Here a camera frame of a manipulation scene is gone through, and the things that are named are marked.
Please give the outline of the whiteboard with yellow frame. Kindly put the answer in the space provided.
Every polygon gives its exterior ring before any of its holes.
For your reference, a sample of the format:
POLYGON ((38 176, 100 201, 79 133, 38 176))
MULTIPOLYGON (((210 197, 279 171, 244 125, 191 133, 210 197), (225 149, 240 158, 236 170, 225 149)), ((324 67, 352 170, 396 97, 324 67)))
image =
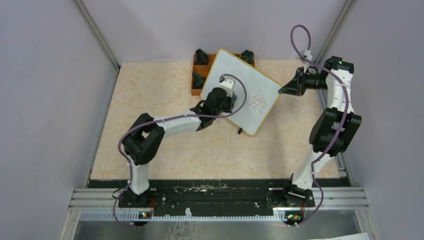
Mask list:
POLYGON ((236 114, 228 117, 242 130, 253 136, 264 122, 280 96, 280 83, 257 70, 224 48, 218 50, 211 64, 209 74, 200 93, 206 99, 213 88, 220 85, 220 77, 224 74, 237 77, 233 92, 236 95, 233 111, 241 108, 236 114))

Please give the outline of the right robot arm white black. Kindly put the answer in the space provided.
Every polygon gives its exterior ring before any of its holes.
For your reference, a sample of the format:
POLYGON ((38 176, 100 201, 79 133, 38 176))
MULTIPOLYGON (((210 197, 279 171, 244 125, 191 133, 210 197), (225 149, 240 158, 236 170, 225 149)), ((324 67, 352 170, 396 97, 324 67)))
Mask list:
POLYGON ((278 91, 280 94, 302 96, 307 89, 327 90, 328 97, 327 107, 309 136, 311 150, 301 167, 290 176, 281 193, 281 199, 287 206, 302 203, 313 206, 310 189, 314 177, 328 161, 346 151, 362 123, 362 117, 355 114, 351 103, 354 64, 332 56, 323 66, 323 70, 315 73, 306 67, 299 67, 292 80, 278 91))

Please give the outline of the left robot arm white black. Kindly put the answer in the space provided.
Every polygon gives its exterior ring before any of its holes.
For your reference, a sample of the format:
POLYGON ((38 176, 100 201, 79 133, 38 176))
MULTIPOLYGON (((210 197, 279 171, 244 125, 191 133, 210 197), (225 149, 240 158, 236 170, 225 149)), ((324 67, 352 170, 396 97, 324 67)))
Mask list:
POLYGON ((186 132, 201 131, 218 118, 233 115, 237 95, 215 87, 195 107, 175 116, 154 118, 141 114, 118 142, 119 153, 129 164, 128 191, 138 207, 149 203, 149 163, 156 156, 163 140, 186 132))

